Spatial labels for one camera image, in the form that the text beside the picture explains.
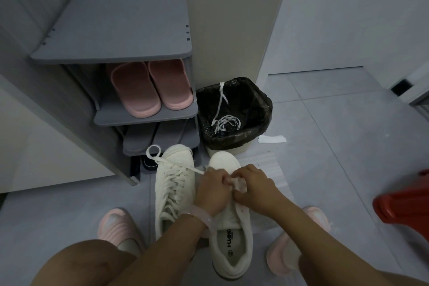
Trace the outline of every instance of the translucent bangle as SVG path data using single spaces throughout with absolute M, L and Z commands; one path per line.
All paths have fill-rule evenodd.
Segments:
M 208 227 L 208 229 L 210 231 L 216 231 L 217 230 L 217 224 L 215 222 L 215 219 L 212 216 L 210 216 L 204 209 L 201 209 L 200 207 L 197 207 L 195 205 L 189 205 L 189 206 L 183 208 L 179 212 L 179 215 L 182 215 L 182 214 L 188 214 L 188 215 L 195 216 L 200 221 L 202 221 L 204 224 L 206 224 L 206 226 Z

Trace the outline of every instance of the coiled white shoelace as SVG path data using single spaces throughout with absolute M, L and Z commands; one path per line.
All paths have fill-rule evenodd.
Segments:
M 151 147 L 158 148 L 158 154 L 152 156 L 149 152 Z M 164 180 L 163 185 L 163 194 L 162 197 L 165 200 L 165 207 L 161 213 L 161 218 L 168 219 L 174 222 L 179 217 L 179 211 L 182 209 L 178 202 L 181 201 L 184 189 L 185 189 L 185 180 L 187 179 L 187 170 L 192 170 L 199 174 L 204 174 L 203 171 L 193 168 L 191 166 L 183 165 L 180 163 L 174 163 L 163 159 L 160 157 L 161 147 L 158 145 L 151 145 L 146 150 L 146 156 L 149 159 L 153 159 L 155 163 L 166 163 L 171 165 L 171 168 L 166 172 L 166 179 Z
M 237 127 L 236 130 L 239 130 L 241 127 L 240 119 L 235 116 L 226 115 L 221 117 L 219 120 L 216 120 L 217 116 L 219 115 L 219 110 L 221 109 L 222 99 L 224 99 L 227 105 L 229 105 L 227 97 L 223 94 L 223 86 L 225 85 L 225 82 L 221 82 L 220 84 L 221 87 L 219 88 L 219 92 L 221 93 L 221 98 L 219 99 L 216 115 L 212 121 L 212 126 L 216 125 L 214 134 L 217 134 L 219 131 L 226 131 L 225 125 L 227 124 Z

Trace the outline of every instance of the gray shoe rack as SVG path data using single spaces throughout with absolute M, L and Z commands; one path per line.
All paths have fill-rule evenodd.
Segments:
M 192 70 L 192 43 L 186 0 L 71 0 L 31 55 L 40 64 L 62 65 L 94 101 L 94 123 L 115 127 L 124 139 L 124 154 L 141 156 L 153 143 L 164 151 L 176 143 L 198 151 L 198 105 Z M 121 103 L 105 64 L 183 59 L 193 103 L 183 110 L 161 110 L 135 118 Z M 99 64 L 87 71 L 88 65 Z M 154 173 L 141 167 L 143 174 Z

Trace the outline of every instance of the hand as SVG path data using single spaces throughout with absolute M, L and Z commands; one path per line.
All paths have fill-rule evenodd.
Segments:
M 231 176 L 225 170 L 208 168 L 201 178 L 194 205 L 204 209 L 212 217 L 225 209 L 231 201 Z
M 287 198 L 277 189 L 274 181 L 253 164 L 239 168 L 231 174 L 232 178 L 241 177 L 246 181 L 247 192 L 233 190 L 234 201 L 249 207 L 253 211 L 273 218 Z

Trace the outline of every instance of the white shoe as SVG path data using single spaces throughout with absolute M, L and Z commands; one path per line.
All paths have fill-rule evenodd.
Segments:
M 234 155 L 228 152 L 215 153 L 209 166 L 223 168 L 229 174 L 241 167 Z M 233 179 L 236 190 L 247 191 L 246 182 Z M 216 216 L 217 232 L 210 232 L 210 252 L 213 267 L 223 278 L 235 280 L 243 276 L 250 266 L 253 252 L 253 235 L 249 208 L 231 200 L 228 206 Z
M 149 149 L 158 147 L 157 156 Z M 158 163 L 155 180 L 155 235 L 157 240 L 178 218 L 179 211 L 195 200 L 195 172 L 192 151 L 184 145 L 173 145 L 159 157 L 161 148 L 150 146 L 146 155 Z

